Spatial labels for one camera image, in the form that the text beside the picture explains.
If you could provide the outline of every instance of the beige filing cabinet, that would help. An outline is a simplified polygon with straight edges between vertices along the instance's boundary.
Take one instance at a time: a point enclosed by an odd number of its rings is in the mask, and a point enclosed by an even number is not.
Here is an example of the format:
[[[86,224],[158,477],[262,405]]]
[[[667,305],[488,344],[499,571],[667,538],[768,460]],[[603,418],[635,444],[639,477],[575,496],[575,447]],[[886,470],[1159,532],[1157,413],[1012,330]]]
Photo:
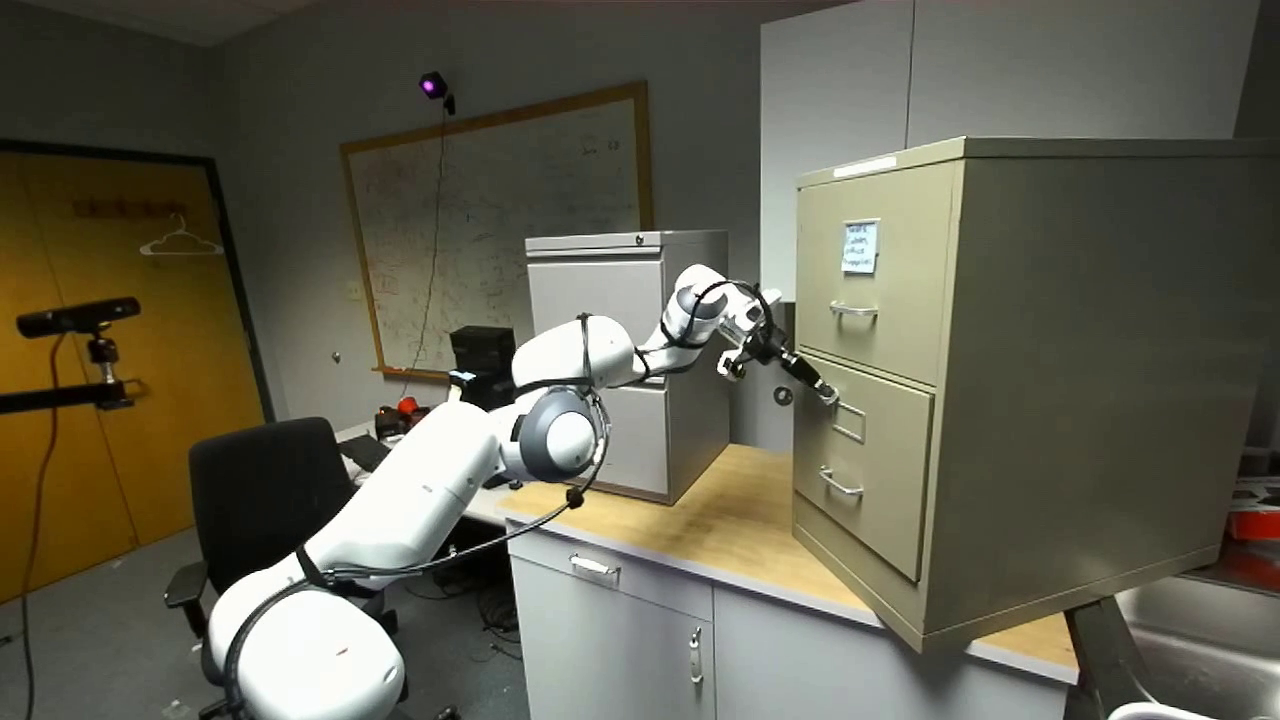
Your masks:
[[[1274,149],[945,141],[800,183],[797,534],[915,652],[1216,559]]]

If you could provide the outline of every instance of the office chair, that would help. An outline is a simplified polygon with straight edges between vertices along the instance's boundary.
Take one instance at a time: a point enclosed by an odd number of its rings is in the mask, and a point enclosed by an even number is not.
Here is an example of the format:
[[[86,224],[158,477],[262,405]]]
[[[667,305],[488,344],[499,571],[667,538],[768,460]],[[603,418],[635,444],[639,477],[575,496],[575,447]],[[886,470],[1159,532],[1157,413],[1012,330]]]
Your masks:
[[[165,593],[180,609],[197,643],[200,666],[220,685],[205,631],[205,587],[223,593],[239,575],[275,563],[333,521],[354,483],[339,460],[325,415],[275,418],[223,430],[188,450],[193,516],[200,559],[184,563]],[[344,593],[396,631],[396,613],[376,593]]]

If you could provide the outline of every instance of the countertop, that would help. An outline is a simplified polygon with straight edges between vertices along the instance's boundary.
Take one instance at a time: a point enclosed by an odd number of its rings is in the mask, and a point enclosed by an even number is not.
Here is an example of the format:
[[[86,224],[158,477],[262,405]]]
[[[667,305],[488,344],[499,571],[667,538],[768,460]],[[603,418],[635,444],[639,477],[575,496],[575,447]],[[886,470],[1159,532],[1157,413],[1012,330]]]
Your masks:
[[[470,510],[529,522],[558,505],[564,487],[529,483],[481,493]],[[764,447],[728,444],[676,505],[589,493],[582,509],[545,532],[881,629],[875,613],[792,534],[792,469]],[[1065,617],[990,631],[968,654],[1058,685],[1076,685],[1078,671]]]

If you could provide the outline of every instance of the wooden door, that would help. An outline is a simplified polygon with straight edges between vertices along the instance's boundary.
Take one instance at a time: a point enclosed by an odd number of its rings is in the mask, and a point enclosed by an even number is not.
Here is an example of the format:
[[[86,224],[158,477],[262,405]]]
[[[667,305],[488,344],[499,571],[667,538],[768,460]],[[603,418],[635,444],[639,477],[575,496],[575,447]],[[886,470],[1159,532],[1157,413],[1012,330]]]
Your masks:
[[[253,335],[239,314],[229,240],[205,163],[6,150],[0,172],[5,310],[137,296],[114,318],[120,376],[132,408],[60,408],[45,477],[45,527],[30,582],[60,581],[193,522],[188,447],[200,434],[259,424]],[[145,257],[172,228],[177,257]],[[86,335],[60,348],[60,385],[100,380]],[[5,335],[0,393],[46,387],[55,340]],[[52,413],[5,415],[0,601],[19,582],[41,447]]]

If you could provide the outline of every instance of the white robotic arm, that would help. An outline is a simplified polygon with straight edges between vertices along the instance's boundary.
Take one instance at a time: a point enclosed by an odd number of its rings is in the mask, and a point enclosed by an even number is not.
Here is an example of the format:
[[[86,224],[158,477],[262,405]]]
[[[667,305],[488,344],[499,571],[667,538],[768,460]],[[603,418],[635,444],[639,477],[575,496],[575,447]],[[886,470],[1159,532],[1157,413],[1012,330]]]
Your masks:
[[[659,326],[639,348],[609,314],[531,335],[511,358],[520,397],[509,408],[481,413],[454,397],[431,408],[339,516],[217,601],[206,643],[229,701],[247,717],[387,717],[402,661],[333,582],[381,587],[418,571],[492,478],[520,487],[594,477],[609,447],[594,387],[682,372],[716,330],[728,340],[720,376],[743,376],[748,358],[779,358],[800,385],[828,393],[779,344],[768,298],[702,264],[679,272]]]

